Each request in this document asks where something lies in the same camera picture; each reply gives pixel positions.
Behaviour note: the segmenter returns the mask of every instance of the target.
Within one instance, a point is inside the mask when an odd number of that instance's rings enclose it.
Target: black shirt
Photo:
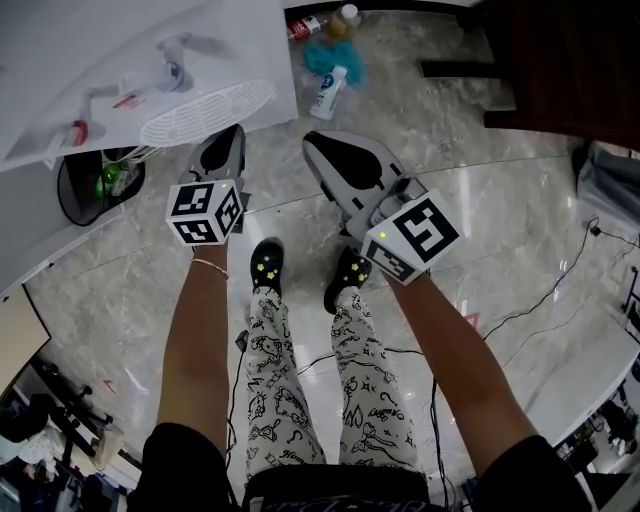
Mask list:
[[[198,432],[171,423],[147,439],[129,509],[235,510],[220,452]],[[297,465],[263,471],[248,483],[243,510],[435,512],[424,478],[396,468]],[[590,511],[569,467],[534,436],[502,454],[479,483],[479,506],[494,510]]]

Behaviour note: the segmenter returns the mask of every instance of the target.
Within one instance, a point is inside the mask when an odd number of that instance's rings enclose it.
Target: desk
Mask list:
[[[422,63],[425,77],[504,78],[515,110],[487,128],[562,133],[640,150],[640,6],[628,0],[485,0],[458,16],[481,24],[495,65]]]

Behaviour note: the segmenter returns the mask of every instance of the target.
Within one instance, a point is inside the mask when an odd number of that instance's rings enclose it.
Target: patterned pajama pants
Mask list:
[[[337,310],[331,342],[344,391],[340,464],[417,471],[413,422],[359,290],[345,288]],[[287,307],[271,288],[254,292],[246,357],[247,479],[283,464],[326,464],[298,381]]]

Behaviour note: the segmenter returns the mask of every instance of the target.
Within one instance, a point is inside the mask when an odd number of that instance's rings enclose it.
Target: black and white marker cube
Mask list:
[[[407,285],[459,239],[450,208],[440,192],[431,190],[370,229],[361,254]]]
[[[183,245],[222,245],[242,215],[234,180],[174,185],[166,221]]]

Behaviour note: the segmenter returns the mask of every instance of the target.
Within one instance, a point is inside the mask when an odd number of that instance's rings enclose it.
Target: black crocs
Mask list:
[[[273,288],[282,297],[280,274],[284,264],[284,247],[278,238],[265,238],[251,255],[251,282],[253,289],[260,286]]]
[[[361,288],[371,274],[371,263],[350,247],[345,247],[340,254],[336,273],[324,293],[324,309],[327,313],[336,314],[336,299],[347,286]]]

